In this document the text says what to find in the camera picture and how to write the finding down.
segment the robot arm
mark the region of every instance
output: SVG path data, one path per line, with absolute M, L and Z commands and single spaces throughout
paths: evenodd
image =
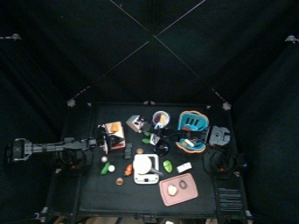
M 77 141 L 74 137 L 65 138 L 65 141 L 59 143 L 33 143 L 26 138 L 17 138 L 7 149 L 7 161 L 9 163 L 26 161 L 35 153 L 65 151 L 66 149 L 79 151 L 95 148 L 95 145 L 95 139 Z

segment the black table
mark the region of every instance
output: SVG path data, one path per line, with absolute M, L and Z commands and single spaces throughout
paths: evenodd
M 107 155 L 109 162 L 117 167 L 114 172 L 101 175 L 103 163 L 102 157 L 106 156 L 101 148 L 94 150 L 94 163 L 89 173 L 78 177 L 69 177 L 63 173 L 55 173 L 51 182 L 49 196 L 49 215 L 69 215 L 75 219 L 81 216 L 114 216 L 114 217 L 137 217 L 143 219 L 170 217 L 170 218 L 194 218 L 208 219 L 221 216 L 246 220 L 245 211 L 248 209 L 242 178 L 233 175 L 220 182 L 221 187 L 229 186 L 242 192 L 242 203 L 245 207 L 242 213 L 222 213 L 218 204 L 218 186 L 217 179 L 204 169 L 205 153 L 189 154 L 181 150 L 176 143 L 170 142 L 172 150 L 165 157 L 160 157 L 160 166 L 164 170 L 164 161 L 173 161 L 173 173 L 164 172 L 161 180 L 181 175 L 176 167 L 192 162 L 192 170 L 188 172 L 193 175 L 200 197 L 185 201 L 181 204 L 166 206 L 161 195 L 160 184 L 138 185 L 134 176 L 125 177 L 125 170 L 129 164 L 134 163 L 137 149 L 143 148 L 145 153 L 154 153 L 152 144 L 143 143 L 146 137 L 143 133 L 137 133 L 127 125 L 131 116 L 143 116 L 152 120 L 157 111 L 164 110 L 172 114 L 170 129 L 178 129 L 181 113 L 184 111 L 197 110 L 210 118 L 210 125 L 228 127 L 232 131 L 232 140 L 229 147 L 237 152 L 234 131 L 230 120 L 230 112 L 221 106 L 193 106 L 193 105 L 137 105 L 137 104 L 107 104 L 93 103 L 90 106 L 73 108 L 66 121 L 63 131 L 65 137 L 85 139 L 95 135 L 97 127 L 102 123 L 122 122 L 126 143 L 131 143 L 133 157 L 125 157 L 125 149 L 113 150 Z M 117 179 L 123 177 L 126 183 L 117 185 Z

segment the green toy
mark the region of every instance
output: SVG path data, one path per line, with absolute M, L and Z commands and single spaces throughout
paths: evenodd
M 164 161 L 164 168 L 169 171 L 169 172 L 173 172 L 174 170 L 174 166 L 173 166 L 173 163 L 170 160 L 165 160 Z
M 106 175 L 109 173 L 109 167 L 110 167 L 110 162 L 106 163 L 106 165 L 101 171 L 101 175 Z

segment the black backdrop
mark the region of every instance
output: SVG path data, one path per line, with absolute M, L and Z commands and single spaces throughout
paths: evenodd
M 0 39 L 2 149 L 17 137 L 61 139 L 70 99 L 229 102 L 252 212 L 299 221 L 299 43 L 286 42 L 298 9 L 296 0 L 3 2 L 0 37 L 23 40 Z M 49 166 L 0 170 L 2 220 L 42 210 Z

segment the dish rack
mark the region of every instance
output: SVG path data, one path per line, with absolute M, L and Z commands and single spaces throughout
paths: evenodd
M 204 131 L 209 127 L 210 119 L 200 111 L 192 110 L 182 112 L 178 130 Z M 206 149 L 205 142 L 196 139 L 192 143 L 193 145 L 189 144 L 189 139 L 182 138 L 181 142 L 177 142 L 177 145 L 189 153 L 202 153 Z

